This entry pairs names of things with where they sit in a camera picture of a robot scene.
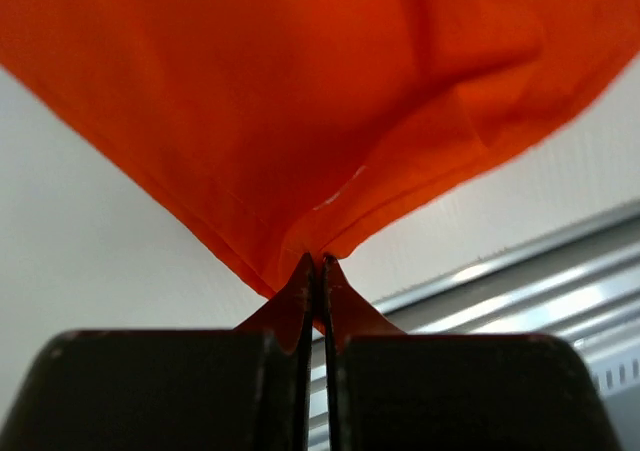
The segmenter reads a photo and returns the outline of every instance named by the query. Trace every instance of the orange cloth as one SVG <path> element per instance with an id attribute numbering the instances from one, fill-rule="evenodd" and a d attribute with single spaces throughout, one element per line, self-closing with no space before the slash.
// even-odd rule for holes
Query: orange cloth
<path id="1" fill-rule="evenodd" d="M 265 296 L 574 117 L 640 0 L 0 0 L 0 62 Z"/>

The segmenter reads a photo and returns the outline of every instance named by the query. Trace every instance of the white wall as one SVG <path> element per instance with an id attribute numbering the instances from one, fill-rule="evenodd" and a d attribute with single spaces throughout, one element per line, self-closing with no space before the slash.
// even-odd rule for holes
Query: white wall
<path id="1" fill-rule="evenodd" d="M 371 300 L 640 197 L 640 62 L 520 159 L 344 261 Z M 225 327 L 263 299 L 0 72 L 0 421 L 31 358 L 74 327 Z"/>

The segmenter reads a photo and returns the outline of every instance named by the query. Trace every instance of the black plastic part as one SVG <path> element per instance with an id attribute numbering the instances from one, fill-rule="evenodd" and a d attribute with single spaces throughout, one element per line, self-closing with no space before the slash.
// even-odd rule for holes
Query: black plastic part
<path id="1" fill-rule="evenodd" d="M 316 286 L 313 260 L 306 254 L 300 259 L 287 284 L 235 329 L 236 333 L 272 332 L 296 366 L 293 409 L 295 450 L 306 450 L 309 436 L 311 331 L 314 306 L 318 305 L 312 298 Z"/>
<path id="2" fill-rule="evenodd" d="M 322 292 L 320 300 L 323 302 L 323 320 L 325 325 L 324 346 L 325 346 L 325 362 L 327 368 L 327 407 L 329 410 L 329 441 L 332 451 L 342 451 L 342 443 L 348 443 L 349 438 L 343 438 L 342 423 L 346 424 L 346 430 L 350 429 L 348 409 L 349 406 L 343 403 L 338 405 L 338 396 L 343 400 L 345 393 L 349 390 L 342 385 L 338 388 L 337 372 L 339 369 L 339 360 L 336 352 L 336 342 L 334 337 L 334 323 L 331 317 L 331 300 L 330 293 L 327 290 L 326 276 L 323 280 Z"/>
<path id="3" fill-rule="evenodd" d="M 34 363 L 0 450 L 301 450 L 299 358 L 268 334 L 66 333 Z"/>
<path id="4" fill-rule="evenodd" d="M 334 376 L 334 450 L 620 449 L 584 364 L 556 338 L 354 337 Z"/>

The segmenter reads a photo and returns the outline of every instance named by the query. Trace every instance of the metal shelf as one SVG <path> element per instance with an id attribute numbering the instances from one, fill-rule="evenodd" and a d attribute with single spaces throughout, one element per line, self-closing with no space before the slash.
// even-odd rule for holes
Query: metal shelf
<path id="1" fill-rule="evenodd" d="M 640 422 L 633 425 L 630 417 L 640 416 L 640 203 L 375 306 L 410 333 L 540 331 L 562 337 L 593 373 L 625 449 L 640 449 L 635 436 Z M 309 449 L 314 451 L 329 446 L 324 378 L 318 339 L 311 370 Z"/>

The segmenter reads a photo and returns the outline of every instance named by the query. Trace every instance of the gray metal surface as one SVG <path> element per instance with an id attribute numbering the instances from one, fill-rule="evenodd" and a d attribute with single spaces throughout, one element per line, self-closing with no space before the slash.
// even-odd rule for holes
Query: gray metal surface
<path id="1" fill-rule="evenodd" d="M 628 435 L 636 427 L 617 425 L 615 403 L 628 404 L 619 396 L 640 387 L 640 203 L 375 306 L 411 333 L 540 331 L 566 339 L 592 371 L 622 441 L 637 442 Z M 328 449 L 326 369 L 322 341 L 313 348 L 309 449 L 319 451 Z"/>

